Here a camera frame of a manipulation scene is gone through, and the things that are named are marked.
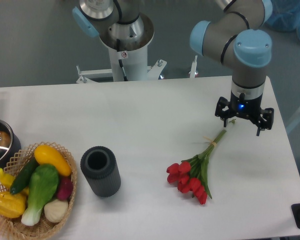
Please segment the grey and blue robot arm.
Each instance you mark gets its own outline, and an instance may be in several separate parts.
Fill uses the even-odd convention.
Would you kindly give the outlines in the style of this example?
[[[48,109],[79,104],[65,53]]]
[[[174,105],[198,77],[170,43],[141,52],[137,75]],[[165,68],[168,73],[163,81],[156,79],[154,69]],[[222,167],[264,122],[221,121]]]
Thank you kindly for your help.
[[[137,0],[81,0],[72,16],[81,30],[100,38],[107,47],[113,80],[144,81],[155,77],[148,68],[148,45],[154,36],[152,21],[140,12]],[[272,40],[260,27],[272,14],[269,0],[220,0],[224,17],[201,21],[192,29],[189,45],[196,53],[232,70],[230,99],[221,97],[215,115],[226,123],[239,117],[258,131],[269,130],[274,110],[261,108],[266,68],[272,58]]]

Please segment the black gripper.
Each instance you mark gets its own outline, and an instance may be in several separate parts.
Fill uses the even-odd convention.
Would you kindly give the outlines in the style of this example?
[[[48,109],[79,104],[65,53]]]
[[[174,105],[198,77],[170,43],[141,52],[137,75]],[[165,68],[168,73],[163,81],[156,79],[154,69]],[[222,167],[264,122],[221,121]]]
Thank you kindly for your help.
[[[233,93],[230,94],[230,101],[220,97],[215,108],[215,116],[223,121],[223,126],[227,127],[229,119],[233,117],[250,120],[256,123],[259,137],[265,130],[271,130],[274,123],[274,109],[271,107],[261,109],[263,94],[254,99],[240,99]]]

